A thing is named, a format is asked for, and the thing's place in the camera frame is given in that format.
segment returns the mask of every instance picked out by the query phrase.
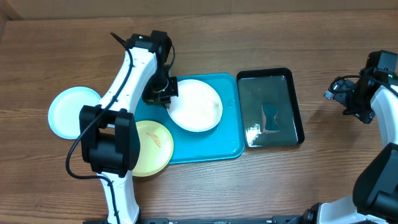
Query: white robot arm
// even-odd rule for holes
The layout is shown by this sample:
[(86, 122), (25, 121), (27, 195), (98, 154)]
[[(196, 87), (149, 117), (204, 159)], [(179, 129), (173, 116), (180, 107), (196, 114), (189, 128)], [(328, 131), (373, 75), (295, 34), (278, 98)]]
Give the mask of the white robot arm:
[[(120, 94), (98, 125), (81, 139), (81, 145), (84, 161), (91, 164), (98, 176), (112, 182), (114, 198), (108, 182), (101, 179), (109, 210), (107, 223), (135, 224), (139, 207), (134, 197), (132, 169), (140, 147), (134, 113), (141, 97), (148, 104), (165, 106), (170, 103), (170, 97), (178, 94), (177, 79), (168, 76), (169, 67), (164, 65), (171, 48), (171, 40), (165, 32), (154, 30), (150, 37), (133, 34), (127, 42), (114, 37), (126, 48), (124, 62), (99, 105), (83, 107), (80, 129), (84, 130), (86, 124), (113, 101), (116, 92), (120, 91)], [(115, 135), (98, 131), (105, 127), (115, 128)]]
[(383, 50), (370, 53), (357, 83), (339, 77), (325, 93), (329, 100), (333, 97), (347, 107), (343, 114), (353, 114), (364, 123), (370, 123), (376, 115), (383, 150), (358, 177), (352, 195), (319, 206), (317, 224), (382, 224), (395, 223), (398, 219), (396, 63), (397, 54)]
[[(131, 70), (131, 74), (125, 87), (118, 96), (118, 100), (113, 103), (110, 110), (120, 111), (126, 109), (129, 113), (135, 113), (136, 107), (146, 84), (149, 79), (155, 74), (157, 69), (156, 54), (151, 53), (148, 49), (142, 49), (139, 47), (133, 47), (130, 50), (132, 59), (134, 62), (134, 68)], [(129, 55), (126, 51), (124, 62), (122, 67), (116, 76), (111, 88), (102, 97), (99, 102), (102, 105), (102, 109), (112, 100), (112, 97), (119, 89), (123, 80), (127, 75), (130, 65)], [(134, 197), (134, 187), (132, 184), (132, 171), (128, 170), (124, 177), (120, 177), (117, 174), (110, 172), (97, 173), (107, 177), (112, 181), (114, 185), (114, 195), (116, 197), (116, 208), (118, 208), (118, 214), (121, 224), (135, 224), (139, 216), (139, 207)], [(116, 217), (113, 210), (112, 194), (108, 187), (108, 183), (105, 180), (101, 180), (105, 192), (106, 203), (108, 204), (109, 216), (108, 223), (117, 223)]]
[[(391, 88), (398, 91), (398, 86), (391, 86)], [(380, 86), (371, 99), (371, 108), (379, 122), (383, 148), (389, 143), (398, 144), (398, 111), (395, 111), (398, 108), (398, 97), (386, 87)], [(358, 213), (352, 195), (335, 202), (323, 203), (317, 215), (318, 224), (360, 223), (366, 220), (373, 223), (387, 223), (374, 215)]]

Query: wooden table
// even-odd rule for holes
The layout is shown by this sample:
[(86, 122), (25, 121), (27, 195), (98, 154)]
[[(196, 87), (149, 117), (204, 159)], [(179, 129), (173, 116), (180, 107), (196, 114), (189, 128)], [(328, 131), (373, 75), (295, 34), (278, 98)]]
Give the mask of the wooden table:
[[(52, 100), (73, 86), (101, 95), (124, 51), (110, 36), (169, 33), (174, 75), (287, 67), (305, 130), (298, 147), (246, 149), (234, 160), (168, 166), (136, 179), (144, 217), (260, 218), (301, 214), (348, 195), (381, 150), (377, 120), (343, 116), (323, 93), (355, 75), (376, 50), (398, 52), (398, 11), (9, 21), (0, 45), (0, 223), (81, 223), (108, 214), (98, 180), (65, 171), (71, 141), (47, 123)], [(80, 148), (72, 169), (92, 174)]]

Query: black tray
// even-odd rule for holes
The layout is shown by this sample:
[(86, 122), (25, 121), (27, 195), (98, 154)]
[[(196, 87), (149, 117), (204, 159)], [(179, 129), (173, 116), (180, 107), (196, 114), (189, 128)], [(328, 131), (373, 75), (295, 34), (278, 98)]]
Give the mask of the black tray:
[(288, 68), (243, 71), (236, 79), (248, 147), (291, 146), (304, 142), (293, 75)]

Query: white plate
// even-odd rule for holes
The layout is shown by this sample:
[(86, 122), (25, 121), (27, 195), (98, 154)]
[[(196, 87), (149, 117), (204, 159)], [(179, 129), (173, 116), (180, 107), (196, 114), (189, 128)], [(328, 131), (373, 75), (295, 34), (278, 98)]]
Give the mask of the white plate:
[(187, 131), (201, 132), (214, 128), (221, 120), (223, 104), (209, 84), (193, 79), (178, 82), (178, 97), (171, 97), (167, 109), (171, 119)]
[(87, 87), (73, 87), (60, 93), (51, 103), (49, 125), (61, 138), (76, 139), (80, 134), (79, 114), (84, 105), (95, 106), (100, 95)]

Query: yellow plate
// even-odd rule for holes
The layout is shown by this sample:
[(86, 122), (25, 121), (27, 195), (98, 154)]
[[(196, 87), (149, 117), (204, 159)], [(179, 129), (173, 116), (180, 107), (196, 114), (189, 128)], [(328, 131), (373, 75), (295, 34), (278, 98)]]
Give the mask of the yellow plate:
[(132, 175), (147, 177), (169, 163), (174, 149), (173, 137), (165, 126), (155, 121), (139, 121), (136, 125), (141, 149)]

